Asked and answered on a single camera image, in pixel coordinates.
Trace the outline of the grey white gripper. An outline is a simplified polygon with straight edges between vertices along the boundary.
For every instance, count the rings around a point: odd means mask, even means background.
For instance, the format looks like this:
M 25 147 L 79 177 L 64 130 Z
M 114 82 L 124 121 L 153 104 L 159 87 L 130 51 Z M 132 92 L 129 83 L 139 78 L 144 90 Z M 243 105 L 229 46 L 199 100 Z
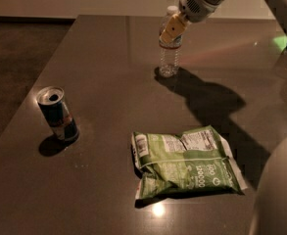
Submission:
M 179 0 L 181 13 L 173 14 L 160 35 L 160 41 L 170 44 L 185 31 L 188 21 L 197 23 L 213 13 L 219 0 Z

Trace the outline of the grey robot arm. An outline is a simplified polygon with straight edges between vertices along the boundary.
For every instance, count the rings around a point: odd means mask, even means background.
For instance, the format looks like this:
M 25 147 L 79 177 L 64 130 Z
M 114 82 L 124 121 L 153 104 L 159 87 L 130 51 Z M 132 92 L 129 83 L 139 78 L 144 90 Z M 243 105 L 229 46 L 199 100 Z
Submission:
M 215 11 L 223 0 L 179 0 L 180 12 L 170 18 L 160 40 L 170 43 L 189 23 Z M 287 35 L 287 0 L 264 0 Z M 249 235 L 287 235 L 287 138 L 267 160 L 257 191 Z

